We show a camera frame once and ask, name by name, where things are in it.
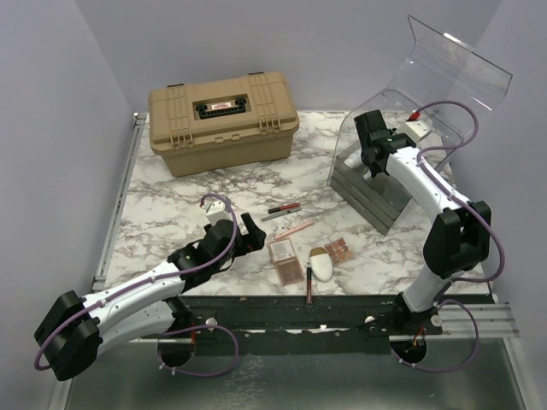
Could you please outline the dark red lip pencil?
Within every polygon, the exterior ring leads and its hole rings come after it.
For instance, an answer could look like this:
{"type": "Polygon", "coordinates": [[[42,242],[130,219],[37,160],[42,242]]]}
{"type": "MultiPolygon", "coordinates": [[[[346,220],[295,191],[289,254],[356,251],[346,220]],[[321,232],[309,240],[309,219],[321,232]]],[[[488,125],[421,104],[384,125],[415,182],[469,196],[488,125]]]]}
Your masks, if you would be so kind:
{"type": "Polygon", "coordinates": [[[312,303],[312,278],[313,270],[310,265],[306,266],[306,303],[312,303]]]}

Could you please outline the white egg-shaped sponge case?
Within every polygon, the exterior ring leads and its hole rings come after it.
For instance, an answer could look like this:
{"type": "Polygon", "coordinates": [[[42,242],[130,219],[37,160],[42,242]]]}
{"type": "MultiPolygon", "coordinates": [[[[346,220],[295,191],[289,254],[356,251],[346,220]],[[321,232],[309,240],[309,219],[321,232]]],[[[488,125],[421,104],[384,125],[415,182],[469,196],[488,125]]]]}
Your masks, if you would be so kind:
{"type": "Polygon", "coordinates": [[[333,263],[330,255],[323,247],[316,247],[309,252],[309,267],[321,282],[327,282],[333,275],[333,263]]]}

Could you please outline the clear acrylic makeup organizer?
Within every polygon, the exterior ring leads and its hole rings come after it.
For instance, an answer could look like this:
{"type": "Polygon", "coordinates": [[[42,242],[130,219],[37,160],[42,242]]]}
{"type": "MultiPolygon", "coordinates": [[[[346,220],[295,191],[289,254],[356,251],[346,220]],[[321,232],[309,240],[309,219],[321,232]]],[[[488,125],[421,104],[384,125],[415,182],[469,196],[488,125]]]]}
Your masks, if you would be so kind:
{"type": "Polygon", "coordinates": [[[388,86],[343,120],[332,158],[329,185],[380,234],[396,224],[411,196],[385,174],[373,176],[362,162],[355,120],[379,110],[387,128],[405,132],[445,177],[453,146],[471,136],[506,97],[512,73],[476,53],[447,32],[408,18],[414,47],[388,86]]]}

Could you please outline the tan plastic toolbox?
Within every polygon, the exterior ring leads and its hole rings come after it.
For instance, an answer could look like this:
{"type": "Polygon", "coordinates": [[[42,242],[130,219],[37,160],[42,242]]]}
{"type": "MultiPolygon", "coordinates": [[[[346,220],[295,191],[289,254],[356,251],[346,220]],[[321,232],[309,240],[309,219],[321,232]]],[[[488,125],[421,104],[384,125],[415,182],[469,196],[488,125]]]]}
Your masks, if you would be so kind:
{"type": "Polygon", "coordinates": [[[150,147],[174,177],[284,159],[300,126],[280,72],[170,85],[148,108],[150,147]]]}

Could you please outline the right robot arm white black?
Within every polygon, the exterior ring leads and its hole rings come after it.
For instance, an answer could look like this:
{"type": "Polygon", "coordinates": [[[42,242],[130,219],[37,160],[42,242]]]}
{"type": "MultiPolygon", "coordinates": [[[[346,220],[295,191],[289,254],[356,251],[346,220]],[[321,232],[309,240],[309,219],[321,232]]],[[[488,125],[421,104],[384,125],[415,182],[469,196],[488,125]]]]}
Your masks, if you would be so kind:
{"type": "Polygon", "coordinates": [[[413,113],[395,129],[379,110],[354,119],[361,159],[372,176],[394,178],[416,200],[431,221],[423,246],[425,265],[418,277],[394,301],[390,316],[397,333],[411,334],[434,309],[435,301],[489,254],[491,209],[455,190],[426,160],[418,142],[430,126],[413,113]]]}

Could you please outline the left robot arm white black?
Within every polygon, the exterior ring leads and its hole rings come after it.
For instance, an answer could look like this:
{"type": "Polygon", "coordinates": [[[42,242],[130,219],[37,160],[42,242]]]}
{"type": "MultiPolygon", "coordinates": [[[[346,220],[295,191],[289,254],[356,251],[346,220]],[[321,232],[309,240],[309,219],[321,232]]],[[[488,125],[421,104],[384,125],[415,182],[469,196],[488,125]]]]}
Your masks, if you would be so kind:
{"type": "Polygon", "coordinates": [[[166,332],[183,335],[191,315],[181,295],[226,271],[233,261],[263,249],[266,232],[242,214],[241,233],[228,219],[205,226],[202,239],[174,251],[166,261],[124,284],[87,296],[73,290],[58,296],[34,333],[34,366],[59,381],[81,374],[100,350],[135,337],[166,332]]]}

